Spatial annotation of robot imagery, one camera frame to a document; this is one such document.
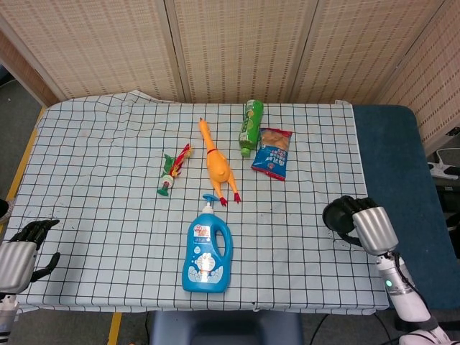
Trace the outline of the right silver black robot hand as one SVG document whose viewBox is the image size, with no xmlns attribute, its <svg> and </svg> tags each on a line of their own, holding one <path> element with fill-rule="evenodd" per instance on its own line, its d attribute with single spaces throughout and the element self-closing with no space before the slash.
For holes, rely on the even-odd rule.
<svg viewBox="0 0 460 345">
<path fill-rule="evenodd" d="M 339 212 L 336 232 L 345 242 L 373 256 L 393 251 L 399 241 L 385 209 L 367 198 L 345 195 L 333 202 Z"/>
</svg>

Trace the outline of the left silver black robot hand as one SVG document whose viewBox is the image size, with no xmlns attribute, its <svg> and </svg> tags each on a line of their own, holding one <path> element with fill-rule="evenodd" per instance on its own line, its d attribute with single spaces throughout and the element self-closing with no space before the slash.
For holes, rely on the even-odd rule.
<svg viewBox="0 0 460 345">
<path fill-rule="evenodd" d="M 59 252 L 54 253 L 42 269 L 35 270 L 35 262 L 49 230 L 58 223 L 58 219 L 32 221 L 1 245 L 1 294 L 20 294 L 29 284 L 49 275 L 56 268 Z"/>
</svg>

